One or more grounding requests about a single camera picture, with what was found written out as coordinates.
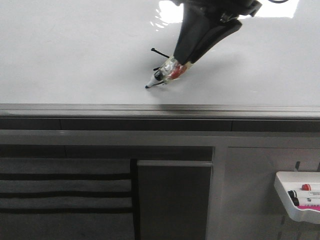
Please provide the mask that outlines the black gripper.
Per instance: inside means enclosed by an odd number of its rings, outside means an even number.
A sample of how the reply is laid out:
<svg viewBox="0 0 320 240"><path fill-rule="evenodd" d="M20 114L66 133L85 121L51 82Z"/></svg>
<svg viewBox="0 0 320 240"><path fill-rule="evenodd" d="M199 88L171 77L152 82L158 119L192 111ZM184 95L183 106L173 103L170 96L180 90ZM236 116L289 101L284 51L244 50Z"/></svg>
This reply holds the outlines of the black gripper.
<svg viewBox="0 0 320 240"><path fill-rule="evenodd" d="M237 32L239 16L254 17L262 4L258 0L173 0L183 4L183 20L173 57L180 63L197 62L213 46ZM213 11L221 12L220 21L212 27Z"/></svg>

